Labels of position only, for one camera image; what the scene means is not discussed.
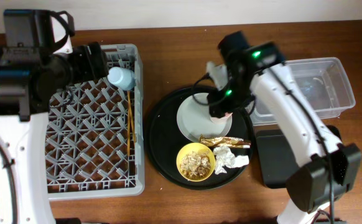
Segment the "pink plastic cup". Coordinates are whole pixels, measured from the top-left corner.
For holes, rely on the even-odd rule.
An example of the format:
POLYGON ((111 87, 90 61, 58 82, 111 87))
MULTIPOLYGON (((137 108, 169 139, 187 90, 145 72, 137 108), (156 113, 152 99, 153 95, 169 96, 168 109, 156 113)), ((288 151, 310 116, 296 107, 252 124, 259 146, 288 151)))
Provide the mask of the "pink plastic cup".
POLYGON ((225 115, 221 118, 211 117, 210 120, 215 124, 225 123, 229 118, 232 117, 232 113, 225 113, 225 115))

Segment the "blue plastic cup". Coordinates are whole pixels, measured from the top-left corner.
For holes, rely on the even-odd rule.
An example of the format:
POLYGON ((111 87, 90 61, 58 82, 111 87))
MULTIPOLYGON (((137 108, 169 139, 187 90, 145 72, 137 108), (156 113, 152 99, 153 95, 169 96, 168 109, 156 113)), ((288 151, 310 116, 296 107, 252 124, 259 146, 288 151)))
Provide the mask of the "blue plastic cup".
POLYGON ((135 86, 134 72, 126 68, 110 68, 107 79, 110 84, 125 91, 132 90, 135 86))

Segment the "gold snack wrapper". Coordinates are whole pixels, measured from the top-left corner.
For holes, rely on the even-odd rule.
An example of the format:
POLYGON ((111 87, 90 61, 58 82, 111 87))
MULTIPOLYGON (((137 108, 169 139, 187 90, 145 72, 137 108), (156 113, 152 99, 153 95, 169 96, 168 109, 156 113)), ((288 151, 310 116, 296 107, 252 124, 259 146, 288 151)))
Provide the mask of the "gold snack wrapper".
POLYGON ((208 147, 229 147, 229 148, 243 148, 249 149, 251 147, 251 141, 244 140, 236 137, 215 137, 206 138, 203 135, 199 138, 199 143, 208 147))

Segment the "white tissue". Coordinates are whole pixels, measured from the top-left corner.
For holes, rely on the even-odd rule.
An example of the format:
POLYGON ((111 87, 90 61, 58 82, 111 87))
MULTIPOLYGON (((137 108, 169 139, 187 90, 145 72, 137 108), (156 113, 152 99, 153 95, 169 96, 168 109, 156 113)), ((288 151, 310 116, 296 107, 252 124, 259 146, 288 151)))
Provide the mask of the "white tissue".
POLYGON ((249 156, 235 156, 229 147, 220 146, 213 150, 215 155, 215 171, 216 175, 227 173, 225 167, 233 169, 240 168, 249 164, 249 156))

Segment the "yellow bowl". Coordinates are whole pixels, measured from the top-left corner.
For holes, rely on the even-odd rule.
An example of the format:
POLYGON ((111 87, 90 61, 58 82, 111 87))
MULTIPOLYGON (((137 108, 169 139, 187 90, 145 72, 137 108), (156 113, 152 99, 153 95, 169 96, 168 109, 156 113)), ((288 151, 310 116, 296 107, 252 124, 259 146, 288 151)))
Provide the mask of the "yellow bowl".
POLYGON ((176 164, 177 164, 177 169, 178 171, 180 172, 180 174, 182 175, 182 177, 184 177, 185 179, 187 179, 188 181, 192 181, 192 182, 201 182, 207 178, 209 178, 209 176, 212 175, 212 173, 214 173, 214 170, 215 170, 215 156, 213 154, 213 151, 201 144, 201 143, 197 143, 197 142, 193 142, 193 143, 190 143, 190 144, 187 144, 185 145, 183 148, 181 148, 181 150, 179 150, 179 153, 177 154, 177 159, 176 159, 176 164), (200 153, 200 154, 206 154, 209 158, 210 158, 210 164, 211 164, 211 171, 209 173, 209 175, 203 179, 200 179, 200 180, 190 180, 186 177, 184 177, 181 173, 181 170, 180 170, 180 161, 181 159, 188 153, 190 152, 197 152, 197 153, 200 153))

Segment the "food scraps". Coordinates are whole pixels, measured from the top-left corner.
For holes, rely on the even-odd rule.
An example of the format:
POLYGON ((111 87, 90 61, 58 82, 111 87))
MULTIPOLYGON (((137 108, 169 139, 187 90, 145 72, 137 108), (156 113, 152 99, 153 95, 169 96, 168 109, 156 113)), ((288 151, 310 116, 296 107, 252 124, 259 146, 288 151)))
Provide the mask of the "food scraps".
POLYGON ((190 152, 181 159, 180 170, 190 180, 203 179, 211 171, 210 158, 206 154, 190 152))

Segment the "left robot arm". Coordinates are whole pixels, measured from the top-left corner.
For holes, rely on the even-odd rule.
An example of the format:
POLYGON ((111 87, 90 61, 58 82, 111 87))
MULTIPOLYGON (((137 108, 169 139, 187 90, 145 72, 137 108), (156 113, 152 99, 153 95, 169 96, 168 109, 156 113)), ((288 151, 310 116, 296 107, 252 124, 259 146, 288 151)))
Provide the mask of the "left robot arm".
POLYGON ((45 171, 50 99, 107 74, 96 42, 68 53, 0 48, 0 223, 55 223, 45 171))

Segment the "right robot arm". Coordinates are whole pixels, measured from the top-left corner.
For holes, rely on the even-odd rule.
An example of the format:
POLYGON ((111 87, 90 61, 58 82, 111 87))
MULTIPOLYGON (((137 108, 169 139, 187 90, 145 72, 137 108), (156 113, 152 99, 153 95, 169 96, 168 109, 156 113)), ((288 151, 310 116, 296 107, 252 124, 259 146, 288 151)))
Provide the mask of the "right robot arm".
POLYGON ((349 192, 360 168, 356 144, 344 145, 317 116, 296 84, 276 44, 251 46, 242 32, 218 44, 225 69, 208 68, 217 87, 208 95, 209 113, 223 118, 253 100, 264 103, 287 139, 299 169, 286 181, 290 200, 277 223, 335 222, 335 201, 349 192))

